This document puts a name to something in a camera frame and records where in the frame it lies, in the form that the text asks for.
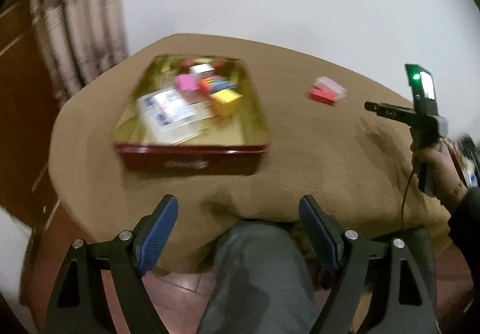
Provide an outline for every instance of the trousers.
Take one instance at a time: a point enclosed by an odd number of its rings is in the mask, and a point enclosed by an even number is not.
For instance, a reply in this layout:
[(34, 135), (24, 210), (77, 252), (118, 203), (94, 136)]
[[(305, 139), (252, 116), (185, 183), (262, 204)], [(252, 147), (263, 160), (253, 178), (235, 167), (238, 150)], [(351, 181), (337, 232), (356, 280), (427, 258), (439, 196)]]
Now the trousers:
[(307, 334), (318, 313), (305, 260), (275, 223), (240, 221), (219, 241), (197, 334)]

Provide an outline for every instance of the tiled floor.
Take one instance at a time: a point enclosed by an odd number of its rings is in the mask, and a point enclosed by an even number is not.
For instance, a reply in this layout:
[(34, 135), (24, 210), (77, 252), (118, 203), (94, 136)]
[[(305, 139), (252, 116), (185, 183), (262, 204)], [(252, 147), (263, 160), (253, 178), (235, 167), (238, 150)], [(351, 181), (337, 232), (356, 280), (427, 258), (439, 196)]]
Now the tiled floor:
[[(35, 324), (44, 325), (49, 296), (57, 273), (70, 243), (83, 237), (90, 238), (59, 207), (50, 228), (43, 236), (35, 260), (32, 280), (27, 286), (28, 305), (32, 310)], [(315, 266), (308, 263), (310, 276), (315, 278)], [(472, 289), (468, 267), (458, 249), (452, 247), (437, 261), (438, 269), (438, 313), (447, 314), (459, 298)], [(130, 331), (123, 318), (109, 271), (102, 272), (109, 308), (118, 334)], [(155, 277), (148, 273), (143, 278), (150, 298), (170, 334), (193, 334), (196, 332), (209, 296), (215, 286), (215, 272), (203, 274), (171, 273)], [(328, 292), (315, 293), (314, 305), (318, 311), (325, 304)]]

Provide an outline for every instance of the person's right hand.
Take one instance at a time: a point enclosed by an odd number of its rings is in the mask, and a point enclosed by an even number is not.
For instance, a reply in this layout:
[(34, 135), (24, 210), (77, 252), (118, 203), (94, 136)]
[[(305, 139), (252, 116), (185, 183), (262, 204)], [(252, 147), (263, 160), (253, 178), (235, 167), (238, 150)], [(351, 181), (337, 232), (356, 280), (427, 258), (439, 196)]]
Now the person's right hand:
[(438, 150), (420, 149), (417, 152), (417, 160), (425, 162), (431, 168), (436, 185), (436, 197), (450, 213), (453, 213), (465, 197), (467, 188), (455, 169), (448, 151), (449, 146), (454, 146), (453, 142), (443, 139)]

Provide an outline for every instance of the metal screw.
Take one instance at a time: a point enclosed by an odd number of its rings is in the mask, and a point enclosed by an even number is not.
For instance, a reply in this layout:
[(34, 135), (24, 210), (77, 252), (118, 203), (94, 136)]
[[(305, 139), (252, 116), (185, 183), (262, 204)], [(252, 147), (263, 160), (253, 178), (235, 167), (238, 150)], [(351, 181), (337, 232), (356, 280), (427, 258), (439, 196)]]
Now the metal screw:
[(356, 240), (358, 238), (358, 232), (355, 231), (355, 230), (347, 230), (345, 231), (345, 236), (349, 239), (349, 240)]
[(395, 239), (393, 240), (393, 244), (394, 244), (395, 246), (397, 246), (399, 249), (403, 249), (403, 248), (405, 247), (405, 242), (402, 241), (402, 240), (400, 240), (400, 239), (398, 239), (398, 238), (395, 238)]
[(125, 230), (122, 231), (118, 236), (121, 240), (129, 240), (132, 236), (132, 233), (129, 230)]
[(77, 240), (74, 240), (73, 243), (71, 244), (71, 246), (72, 246), (74, 249), (81, 248), (81, 247), (83, 246), (83, 239), (78, 238)]

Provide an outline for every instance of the yellow block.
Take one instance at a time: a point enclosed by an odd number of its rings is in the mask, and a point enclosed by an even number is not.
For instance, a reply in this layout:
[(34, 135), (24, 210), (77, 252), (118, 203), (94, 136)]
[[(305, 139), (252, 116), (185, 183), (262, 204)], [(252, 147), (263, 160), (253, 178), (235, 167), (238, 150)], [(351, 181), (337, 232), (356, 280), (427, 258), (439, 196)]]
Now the yellow block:
[(235, 111), (241, 96), (231, 89), (223, 89), (213, 93), (211, 95), (213, 112), (223, 118), (230, 116)]

